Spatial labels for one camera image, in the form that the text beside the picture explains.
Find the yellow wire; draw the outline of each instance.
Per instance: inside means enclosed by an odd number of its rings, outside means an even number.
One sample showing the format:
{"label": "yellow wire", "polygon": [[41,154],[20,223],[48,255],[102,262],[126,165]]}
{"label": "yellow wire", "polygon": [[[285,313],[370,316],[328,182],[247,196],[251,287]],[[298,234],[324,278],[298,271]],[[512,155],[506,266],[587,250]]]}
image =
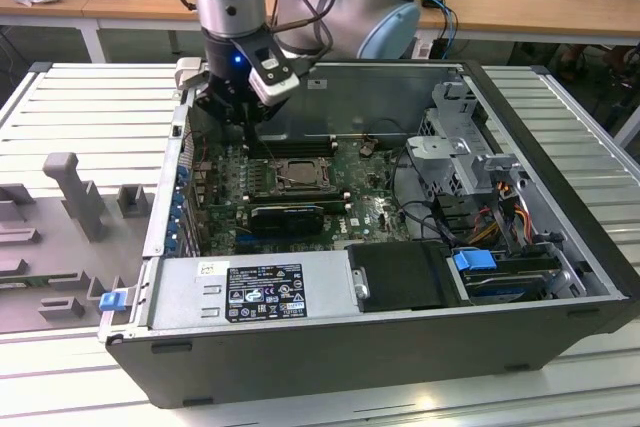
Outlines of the yellow wire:
{"label": "yellow wire", "polygon": [[495,222],[493,224],[491,224],[491,227],[489,227],[488,229],[486,229],[484,232],[480,232],[476,237],[474,237],[473,239],[471,239],[469,241],[470,244],[475,244],[477,242],[480,242],[481,240],[484,240],[485,238],[487,238],[489,235],[491,235],[492,233],[494,233],[496,231],[496,229],[498,228],[498,224],[496,224]]}

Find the blue latch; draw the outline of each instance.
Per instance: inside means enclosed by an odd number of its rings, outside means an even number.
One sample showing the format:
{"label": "blue latch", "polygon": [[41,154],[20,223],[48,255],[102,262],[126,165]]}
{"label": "blue latch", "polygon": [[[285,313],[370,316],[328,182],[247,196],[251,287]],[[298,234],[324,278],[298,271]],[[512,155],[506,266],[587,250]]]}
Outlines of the blue latch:
{"label": "blue latch", "polygon": [[488,250],[462,250],[453,256],[458,270],[493,270],[497,269],[496,261]]}
{"label": "blue latch", "polygon": [[125,301],[127,300],[126,292],[107,292],[100,297],[100,310],[102,312],[122,312],[127,310]]}
{"label": "blue latch", "polygon": [[187,179],[189,177],[189,169],[184,165],[179,165],[176,169],[176,173],[178,174],[178,177],[182,177],[183,179]]}

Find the black device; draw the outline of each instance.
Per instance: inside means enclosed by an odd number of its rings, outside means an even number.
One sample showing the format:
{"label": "black device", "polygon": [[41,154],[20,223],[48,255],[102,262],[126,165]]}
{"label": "black device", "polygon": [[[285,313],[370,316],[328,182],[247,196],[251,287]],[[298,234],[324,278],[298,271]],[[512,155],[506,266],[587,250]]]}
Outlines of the black device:
{"label": "black device", "polygon": [[251,211],[249,228],[259,237],[304,237],[322,233],[324,209],[316,206],[259,207]]}
{"label": "black device", "polygon": [[421,0],[420,5],[425,9],[440,9],[443,0]]}

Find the power supply label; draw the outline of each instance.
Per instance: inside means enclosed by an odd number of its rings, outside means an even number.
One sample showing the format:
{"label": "power supply label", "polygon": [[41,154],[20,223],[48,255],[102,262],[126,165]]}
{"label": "power supply label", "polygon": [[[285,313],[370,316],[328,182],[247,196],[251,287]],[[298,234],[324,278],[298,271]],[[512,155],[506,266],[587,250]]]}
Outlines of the power supply label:
{"label": "power supply label", "polygon": [[228,269],[226,307],[231,323],[306,317],[302,265]]}

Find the blue tab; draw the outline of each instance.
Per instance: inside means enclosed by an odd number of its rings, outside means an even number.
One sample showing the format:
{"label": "blue tab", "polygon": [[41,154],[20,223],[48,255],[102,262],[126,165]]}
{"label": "blue tab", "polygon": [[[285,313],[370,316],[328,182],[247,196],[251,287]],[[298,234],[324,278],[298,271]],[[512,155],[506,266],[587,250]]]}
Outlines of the blue tab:
{"label": "blue tab", "polygon": [[127,294],[125,292],[107,292],[100,297],[100,311],[102,312],[122,312],[127,310],[125,301]]}
{"label": "blue tab", "polygon": [[496,261],[488,250],[462,250],[453,256],[458,270],[493,270]]}

